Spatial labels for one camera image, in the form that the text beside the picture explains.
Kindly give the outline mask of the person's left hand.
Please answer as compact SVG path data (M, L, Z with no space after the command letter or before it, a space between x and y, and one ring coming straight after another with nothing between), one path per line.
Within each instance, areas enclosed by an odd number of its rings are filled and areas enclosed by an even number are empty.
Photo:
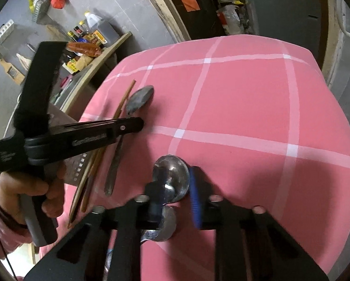
M42 211L50 218L57 218L64 211L64 176L66 166L61 164L52 183L30 178L21 173L0 174L0 207L16 222L24 225L24 214L19 197L21 195L45 196Z

